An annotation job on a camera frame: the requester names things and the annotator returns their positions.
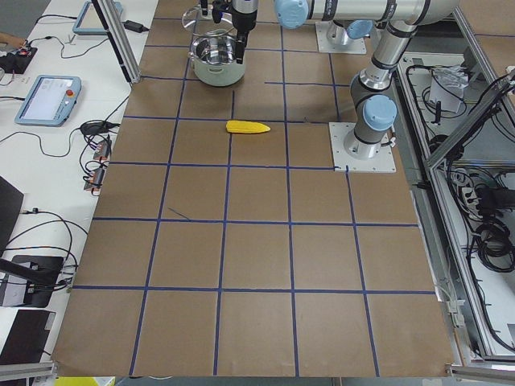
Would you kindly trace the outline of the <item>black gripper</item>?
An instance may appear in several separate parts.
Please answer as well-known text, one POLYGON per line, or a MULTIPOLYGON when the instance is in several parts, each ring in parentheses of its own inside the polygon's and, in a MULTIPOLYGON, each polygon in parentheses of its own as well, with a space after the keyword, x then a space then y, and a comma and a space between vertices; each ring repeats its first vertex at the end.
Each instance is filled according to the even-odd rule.
POLYGON ((231 14, 228 1, 223 0, 200 0, 201 15, 205 18, 210 17, 213 22, 220 23, 224 14, 231 14))
POLYGON ((247 33, 255 28, 258 15, 258 0, 232 0, 233 25, 237 29, 235 57, 243 64, 247 33))

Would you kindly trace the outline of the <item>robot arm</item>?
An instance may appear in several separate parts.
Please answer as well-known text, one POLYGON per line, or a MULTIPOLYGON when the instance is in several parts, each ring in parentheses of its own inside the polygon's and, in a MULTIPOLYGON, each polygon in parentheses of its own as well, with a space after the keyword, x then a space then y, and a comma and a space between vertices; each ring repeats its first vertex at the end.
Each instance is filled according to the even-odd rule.
POLYGON ((307 20, 385 23, 385 31, 370 65, 351 83, 357 123, 344 139, 347 154, 359 160, 374 158, 385 132, 392 128, 398 108, 382 93, 418 26, 436 23, 452 13, 457 1, 275 1, 274 13, 282 27, 295 29, 307 20))

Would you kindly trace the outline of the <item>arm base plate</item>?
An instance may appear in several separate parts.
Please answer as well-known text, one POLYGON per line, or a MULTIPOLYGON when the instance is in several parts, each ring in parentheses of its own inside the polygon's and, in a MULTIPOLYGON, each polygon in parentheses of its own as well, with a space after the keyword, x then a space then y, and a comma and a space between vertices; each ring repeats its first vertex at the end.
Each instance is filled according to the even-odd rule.
POLYGON ((371 20, 316 22, 318 51, 364 55, 365 36, 373 27, 371 20))
POLYGON ((334 171, 353 173, 392 174, 397 171, 393 151, 383 135, 376 144, 360 142, 354 133, 354 122, 329 124, 334 171))

